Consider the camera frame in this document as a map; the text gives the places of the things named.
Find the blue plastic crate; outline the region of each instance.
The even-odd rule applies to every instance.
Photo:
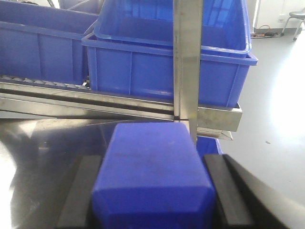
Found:
[[[87,46],[91,88],[96,91],[173,99],[173,50],[97,41]],[[201,54],[199,103],[235,107],[250,65],[257,59]]]
[[[68,10],[99,14],[101,6],[99,0],[85,0],[68,8]]]
[[[141,45],[173,45],[173,0],[105,0],[98,39]],[[251,50],[245,0],[205,0],[202,51],[246,57]]]
[[[97,15],[0,1],[0,73],[81,84],[88,75],[81,45]]]

